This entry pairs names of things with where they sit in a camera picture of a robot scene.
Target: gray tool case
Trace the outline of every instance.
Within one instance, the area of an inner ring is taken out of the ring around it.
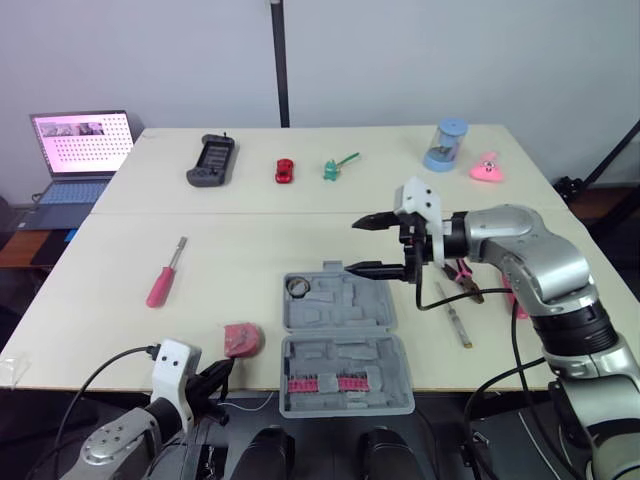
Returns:
[[[292,279],[300,290],[293,295],[287,288]],[[407,355],[398,337],[388,333],[397,321],[387,282],[345,272],[341,262],[325,262],[322,272],[286,275],[283,287],[284,328],[292,334],[282,341],[285,418],[413,412]]]

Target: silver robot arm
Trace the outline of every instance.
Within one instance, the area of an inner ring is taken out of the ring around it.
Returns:
[[[151,403],[93,432],[62,480],[143,478],[164,444],[180,430],[188,434],[199,417],[207,414],[226,424],[228,416],[209,397],[222,389],[224,401],[234,361],[215,362],[196,374],[200,354],[199,348],[175,340],[162,342],[152,374]]]
[[[468,256],[497,267],[531,316],[543,356],[558,377],[552,398],[582,427],[593,453],[593,477],[640,478],[640,368],[614,330],[578,249],[526,207],[504,205],[442,220],[440,199],[415,177],[396,192],[392,212],[368,215],[353,226],[395,225],[405,265],[361,262],[347,270],[415,283],[428,261],[443,265],[445,258]]]

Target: game controller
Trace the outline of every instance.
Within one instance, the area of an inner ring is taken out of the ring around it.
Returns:
[[[501,182],[504,180],[504,175],[495,162],[497,158],[497,152],[482,154],[480,156],[480,162],[469,171],[469,176],[474,180],[480,180],[482,182]]]
[[[224,136],[205,135],[202,143],[204,148],[196,166],[187,171],[187,181],[194,187],[223,185],[235,142],[225,133]]]

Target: laptop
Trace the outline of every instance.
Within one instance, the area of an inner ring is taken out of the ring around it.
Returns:
[[[19,230],[78,228],[133,147],[124,110],[31,115],[52,182]]]

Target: red toy car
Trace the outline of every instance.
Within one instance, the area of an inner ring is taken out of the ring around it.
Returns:
[[[281,158],[276,165],[276,182],[291,183],[293,182],[293,160]]]

